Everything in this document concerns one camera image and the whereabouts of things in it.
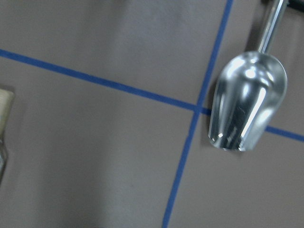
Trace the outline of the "metal scoop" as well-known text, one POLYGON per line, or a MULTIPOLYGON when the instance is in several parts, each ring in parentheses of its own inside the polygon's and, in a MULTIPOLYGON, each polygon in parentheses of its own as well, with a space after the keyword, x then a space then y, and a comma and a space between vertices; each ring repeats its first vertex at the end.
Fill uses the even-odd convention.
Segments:
POLYGON ((270 47, 288 2, 275 0, 267 16, 257 49, 230 60, 216 83, 209 141, 231 151, 251 151, 281 105, 287 75, 270 47))

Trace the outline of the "bamboo cutting board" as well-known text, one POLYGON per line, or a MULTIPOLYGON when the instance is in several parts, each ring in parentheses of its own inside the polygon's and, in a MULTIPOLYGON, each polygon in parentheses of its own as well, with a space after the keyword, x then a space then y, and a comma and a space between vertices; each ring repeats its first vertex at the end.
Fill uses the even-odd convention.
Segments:
POLYGON ((0 179, 2 179, 7 161, 4 146, 4 131, 9 118, 13 99, 13 92, 4 89, 0 90, 0 179))

